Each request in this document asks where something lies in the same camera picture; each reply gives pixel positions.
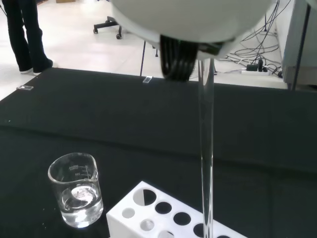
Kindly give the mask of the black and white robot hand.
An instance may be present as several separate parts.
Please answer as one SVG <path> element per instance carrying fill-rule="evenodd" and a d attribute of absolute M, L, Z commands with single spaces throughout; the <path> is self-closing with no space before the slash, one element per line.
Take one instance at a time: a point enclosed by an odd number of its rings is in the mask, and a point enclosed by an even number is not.
<path fill-rule="evenodd" d="M 117 22 L 160 50 L 165 79 L 187 81 L 196 60 L 225 56 L 272 7 L 270 0 L 113 0 Z"/>

